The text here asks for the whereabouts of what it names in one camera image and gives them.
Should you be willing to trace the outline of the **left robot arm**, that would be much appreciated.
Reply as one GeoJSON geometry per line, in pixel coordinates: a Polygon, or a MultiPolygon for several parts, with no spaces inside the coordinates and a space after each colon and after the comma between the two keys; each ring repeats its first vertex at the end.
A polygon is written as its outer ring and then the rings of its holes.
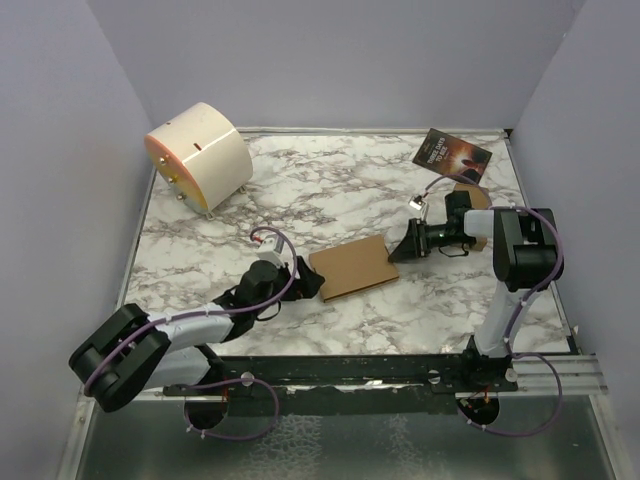
{"type": "Polygon", "coordinates": [[[220,385],[210,344],[235,340],[284,302],[313,298],[325,278],[302,257],[296,268],[254,261],[238,285],[210,303],[177,313],[147,313],[135,303],[118,308],[71,354],[68,365],[84,395],[114,412],[140,392],[189,384],[206,395],[220,385]]]}

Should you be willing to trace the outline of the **brown cardboard box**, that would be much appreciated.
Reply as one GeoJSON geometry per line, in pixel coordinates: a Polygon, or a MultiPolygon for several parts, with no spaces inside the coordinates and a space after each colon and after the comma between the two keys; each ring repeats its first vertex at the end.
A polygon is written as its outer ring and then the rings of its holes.
{"type": "Polygon", "coordinates": [[[325,278],[319,293],[327,303],[397,281],[388,256],[384,237],[374,235],[311,253],[309,264],[325,278]]]}

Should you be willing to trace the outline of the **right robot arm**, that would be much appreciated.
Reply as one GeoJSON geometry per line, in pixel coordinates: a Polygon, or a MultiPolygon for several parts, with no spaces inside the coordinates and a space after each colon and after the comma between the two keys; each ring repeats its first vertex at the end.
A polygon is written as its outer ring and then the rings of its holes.
{"type": "Polygon", "coordinates": [[[506,377],[514,358],[513,343],[524,314],[541,292],[557,280],[564,254],[553,212],[548,208],[476,209],[468,191],[445,196],[446,222],[430,225],[408,221],[404,238],[389,254],[391,263],[427,257],[431,251],[459,246],[463,254],[481,239],[493,241],[497,287],[484,322],[460,354],[430,369],[436,391],[481,391],[486,387],[513,391],[506,377]]]}

